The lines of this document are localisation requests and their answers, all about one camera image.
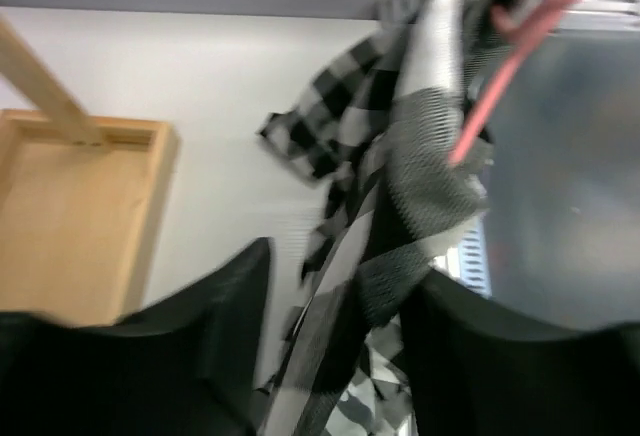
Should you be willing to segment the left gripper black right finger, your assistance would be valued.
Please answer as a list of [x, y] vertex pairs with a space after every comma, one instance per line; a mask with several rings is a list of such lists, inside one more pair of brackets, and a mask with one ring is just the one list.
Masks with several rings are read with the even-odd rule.
[[431, 270], [400, 306], [420, 435], [636, 435], [639, 325], [548, 324]]

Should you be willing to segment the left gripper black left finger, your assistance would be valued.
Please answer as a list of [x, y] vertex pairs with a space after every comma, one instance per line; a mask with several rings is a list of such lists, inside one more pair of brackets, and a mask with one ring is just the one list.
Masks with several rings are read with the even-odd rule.
[[110, 326], [1, 315], [5, 435], [252, 435], [272, 242]]

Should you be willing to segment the black white checkered shirt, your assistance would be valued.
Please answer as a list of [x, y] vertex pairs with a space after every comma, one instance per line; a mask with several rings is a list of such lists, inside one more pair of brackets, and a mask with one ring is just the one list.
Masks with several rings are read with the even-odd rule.
[[475, 139], [448, 164], [481, 64], [507, 45], [489, 23], [542, 0], [422, 0], [337, 56], [260, 136], [303, 178], [330, 182], [301, 269], [307, 301], [285, 336], [263, 435], [394, 435], [424, 423], [429, 345], [424, 284], [487, 207], [492, 151]]

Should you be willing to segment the pink wire hanger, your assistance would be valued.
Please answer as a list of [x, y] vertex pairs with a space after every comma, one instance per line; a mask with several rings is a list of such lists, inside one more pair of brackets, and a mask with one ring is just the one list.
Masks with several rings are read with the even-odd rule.
[[512, 44], [511, 52], [496, 70], [469, 112], [458, 141], [449, 154], [449, 164], [456, 166], [466, 157], [486, 125], [494, 108], [516, 75], [526, 58], [542, 43], [555, 28], [566, 10], [577, 0], [542, 0], [540, 4], [519, 24], [513, 22], [506, 10], [500, 6], [491, 8], [491, 18], [496, 29]]

